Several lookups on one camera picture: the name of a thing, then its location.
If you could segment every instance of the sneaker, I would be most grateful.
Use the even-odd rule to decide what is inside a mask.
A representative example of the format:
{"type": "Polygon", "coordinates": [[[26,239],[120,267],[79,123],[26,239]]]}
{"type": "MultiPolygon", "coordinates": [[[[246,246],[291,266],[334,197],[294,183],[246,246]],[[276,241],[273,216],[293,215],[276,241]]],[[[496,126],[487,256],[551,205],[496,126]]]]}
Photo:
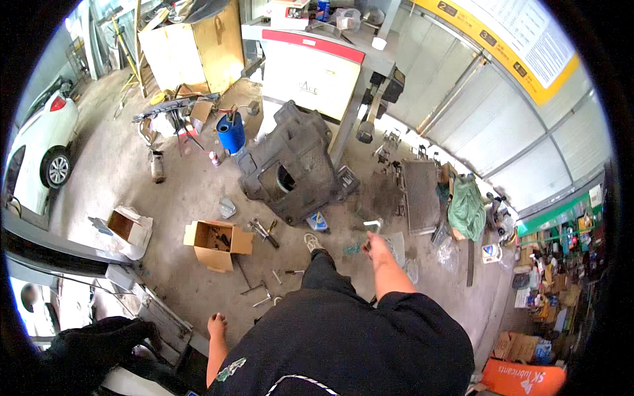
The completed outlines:
{"type": "Polygon", "coordinates": [[[306,243],[308,250],[311,252],[315,249],[323,249],[323,246],[319,243],[319,240],[313,233],[306,233],[304,235],[304,242],[306,243]]]}

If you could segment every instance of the black shirt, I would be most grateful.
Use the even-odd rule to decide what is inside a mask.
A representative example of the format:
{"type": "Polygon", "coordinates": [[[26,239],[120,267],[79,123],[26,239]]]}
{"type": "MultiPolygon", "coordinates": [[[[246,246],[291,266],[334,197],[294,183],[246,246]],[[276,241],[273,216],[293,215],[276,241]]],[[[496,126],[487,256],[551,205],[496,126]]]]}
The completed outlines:
{"type": "Polygon", "coordinates": [[[423,294],[388,293],[374,309],[301,289],[231,349],[207,394],[459,395],[473,370],[466,332],[423,294]]]}

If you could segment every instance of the black pants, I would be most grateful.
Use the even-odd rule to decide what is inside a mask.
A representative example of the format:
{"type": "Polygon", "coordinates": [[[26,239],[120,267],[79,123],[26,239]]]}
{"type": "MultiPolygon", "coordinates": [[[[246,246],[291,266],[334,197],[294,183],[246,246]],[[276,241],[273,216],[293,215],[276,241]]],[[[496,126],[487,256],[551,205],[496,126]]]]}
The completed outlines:
{"type": "Polygon", "coordinates": [[[359,301],[368,303],[356,293],[349,276],[337,272],[335,261],[325,249],[311,252],[311,263],[302,278],[302,289],[326,289],[349,295],[359,301]]]}

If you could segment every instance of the car tail light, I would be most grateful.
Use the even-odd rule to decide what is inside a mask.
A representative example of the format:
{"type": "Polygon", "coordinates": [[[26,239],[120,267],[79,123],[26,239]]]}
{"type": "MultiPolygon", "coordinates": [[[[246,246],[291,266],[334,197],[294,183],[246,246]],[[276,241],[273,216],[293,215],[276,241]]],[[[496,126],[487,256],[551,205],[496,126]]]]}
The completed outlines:
{"type": "Polygon", "coordinates": [[[58,96],[51,104],[51,111],[55,112],[64,106],[66,106],[66,101],[61,96],[58,96]]]}

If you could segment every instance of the garage floor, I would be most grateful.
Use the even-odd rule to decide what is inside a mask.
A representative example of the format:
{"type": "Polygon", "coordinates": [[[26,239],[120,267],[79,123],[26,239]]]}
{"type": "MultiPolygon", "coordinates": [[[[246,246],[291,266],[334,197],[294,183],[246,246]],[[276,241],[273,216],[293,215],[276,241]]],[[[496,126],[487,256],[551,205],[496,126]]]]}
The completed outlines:
{"type": "MultiPolygon", "coordinates": [[[[232,346],[250,329],[253,320],[262,316],[272,304],[251,307],[266,295],[260,289],[241,296],[247,284],[238,267],[233,273],[219,274],[199,263],[193,248],[183,245],[185,225],[193,220],[220,219],[219,201],[225,196],[238,208],[231,221],[242,227],[253,217],[268,224],[274,214],[263,203],[246,199],[238,186],[240,171],[231,159],[214,168],[209,157],[192,143],[181,145],[181,158],[173,137],[157,138],[161,142],[159,150],[164,150],[167,179],[163,184],[152,183],[148,149],[131,123],[132,116],[148,106],[148,99],[143,99],[139,90],[132,88],[122,114],[113,119],[121,98],[120,88],[128,75],[127,70],[111,72],[98,82],[90,83],[79,100],[78,136],[72,152],[74,170],[53,200],[49,230],[78,243],[113,250],[113,241],[91,226],[89,216],[107,219],[113,208],[124,205],[134,207],[141,215],[153,217],[152,238],[139,269],[142,280],[154,288],[174,312],[204,334],[210,315],[226,314],[229,321],[227,341],[232,346]]],[[[151,82],[148,93],[157,89],[151,82]]],[[[241,80],[225,94],[221,106],[248,104],[253,99],[259,99],[257,84],[241,80]]],[[[246,112],[242,115],[247,139],[252,139],[262,116],[250,117],[246,112]]],[[[216,122],[210,117],[201,133],[199,140],[206,150],[220,148],[214,134],[216,122]]],[[[379,141],[376,139],[373,144],[366,145],[351,136],[342,161],[361,179],[363,191],[370,194],[381,191],[377,199],[363,206],[366,213],[376,216],[391,211],[381,206],[380,197],[384,190],[380,178],[373,177],[380,165],[370,153],[379,141]]],[[[407,148],[403,146],[403,152],[399,153],[401,157],[407,155],[407,148]]],[[[374,296],[369,261],[362,253],[344,255],[343,252],[345,246],[365,240],[362,232],[351,230],[361,225],[353,211],[357,202],[364,199],[364,202],[368,201],[367,196],[353,196],[344,203],[327,206],[323,213],[332,234],[319,235],[319,238],[333,255],[339,272],[352,277],[357,292],[369,300],[374,296]]],[[[481,368],[497,336],[507,303],[510,271],[502,270],[498,264],[483,265],[476,257],[474,285],[467,288],[465,241],[458,244],[460,266],[458,273],[452,274],[437,263],[429,236],[409,237],[406,230],[406,218],[395,217],[383,232],[403,231],[408,256],[418,257],[420,262],[418,290],[438,302],[465,328],[474,346],[476,368],[481,368]]],[[[279,250],[256,238],[253,255],[240,256],[249,282],[255,285],[263,279],[273,296],[284,296],[298,289],[301,276],[284,274],[284,271],[307,267],[309,252],[302,237],[308,231],[308,226],[293,228],[278,219],[274,234],[281,244],[279,250]],[[273,277],[272,269],[280,274],[282,285],[273,277]]]]}

